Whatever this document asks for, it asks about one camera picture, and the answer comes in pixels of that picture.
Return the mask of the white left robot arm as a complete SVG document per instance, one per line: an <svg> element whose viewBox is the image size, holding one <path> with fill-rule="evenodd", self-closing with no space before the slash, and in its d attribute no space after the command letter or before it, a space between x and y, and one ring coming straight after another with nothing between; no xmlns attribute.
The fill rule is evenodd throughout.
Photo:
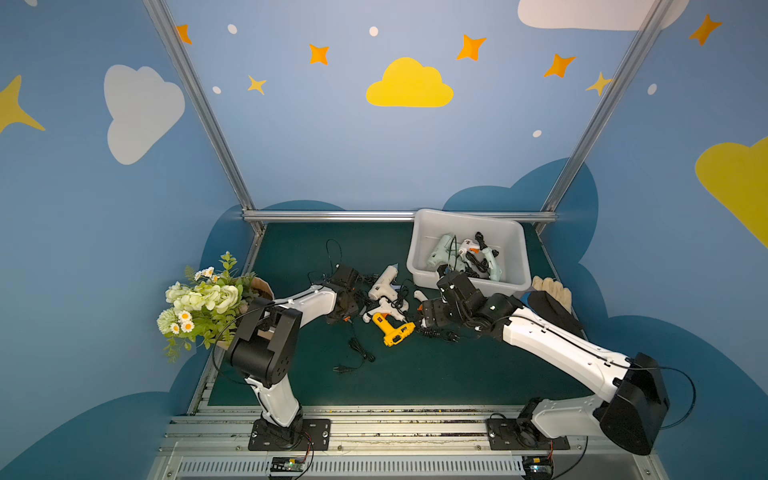
<svg viewBox="0 0 768 480"><path fill-rule="evenodd" d="M254 422L250 451L293 450L308 443L308 434L326 420L304 425L288 372L296 351L300 328L325 316L330 321L352 318L359 311L355 294L361 275L340 265L320 284L283 299L258 298L240 320L224 360L253 390L262 408Z"/></svg>

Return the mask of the white glue gun orange trigger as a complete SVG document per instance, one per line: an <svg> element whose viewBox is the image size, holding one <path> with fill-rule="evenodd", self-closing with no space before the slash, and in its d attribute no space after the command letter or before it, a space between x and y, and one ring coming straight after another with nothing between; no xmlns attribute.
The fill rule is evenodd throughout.
<svg viewBox="0 0 768 480"><path fill-rule="evenodd" d="M480 254L483 247L479 242L473 239L465 239L459 246L458 253L460 256L464 256L467 253Z"/></svg>

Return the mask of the light mint glue gun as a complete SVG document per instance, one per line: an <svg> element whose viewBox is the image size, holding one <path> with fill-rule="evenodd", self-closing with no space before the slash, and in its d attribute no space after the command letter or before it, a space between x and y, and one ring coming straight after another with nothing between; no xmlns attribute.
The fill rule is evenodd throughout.
<svg viewBox="0 0 768 480"><path fill-rule="evenodd" d="M437 271L442 265L456 265L457 240L452 233L444 234L430 253L426 265L432 271Z"/></svg>

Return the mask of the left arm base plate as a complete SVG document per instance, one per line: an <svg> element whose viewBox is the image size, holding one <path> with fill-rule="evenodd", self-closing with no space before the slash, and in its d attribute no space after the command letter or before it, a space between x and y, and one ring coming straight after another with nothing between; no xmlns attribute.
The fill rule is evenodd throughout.
<svg viewBox="0 0 768 480"><path fill-rule="evenodd" d="M300 419L289 427L258 419L253 424L247 448L249 451L298 451L312 444L314 451L327 451L331 426L330 419Z"/></svg>

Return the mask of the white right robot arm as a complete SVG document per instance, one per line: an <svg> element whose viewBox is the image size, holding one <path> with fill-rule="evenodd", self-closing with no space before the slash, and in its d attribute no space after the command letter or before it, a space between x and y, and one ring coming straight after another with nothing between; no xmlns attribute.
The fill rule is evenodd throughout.
<svg viewBox="0 0 768 480"><path fill-rule="evenodd" d="M531 399L511 429L528 449L572 435L598 436L635 455L651 453L670 408L661 367L599 347L540 316L514 296L484 296L456 271L437 282L438 297L420 310L429 324L456 324L526 350L567 373L590 395Z"/></svg>

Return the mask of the yellow glue gun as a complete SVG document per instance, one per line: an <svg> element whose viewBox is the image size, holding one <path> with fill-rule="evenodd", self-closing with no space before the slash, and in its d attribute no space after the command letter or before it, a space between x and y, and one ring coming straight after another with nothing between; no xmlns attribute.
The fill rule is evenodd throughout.
<svg viewBox="0 0 768 480"><path fill-rule="evenodd" d="M372 321L383 333L383 342L387 347L393 347L400 344L405 338L415 331L415 324L406 322L399 326L393 326L390 323L390 314L376 313Z"/></svg>

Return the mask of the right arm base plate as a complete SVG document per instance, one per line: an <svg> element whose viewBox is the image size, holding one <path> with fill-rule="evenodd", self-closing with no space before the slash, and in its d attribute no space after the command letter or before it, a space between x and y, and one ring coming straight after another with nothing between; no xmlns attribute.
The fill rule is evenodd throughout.
<svg viewBox="0 0 768 480"><path fill-rule="evenodd" d="M490 449L493 451L516 450L569 450L566 437L555 439L522 429L515 419L491 416L485 422Z"/></svg>

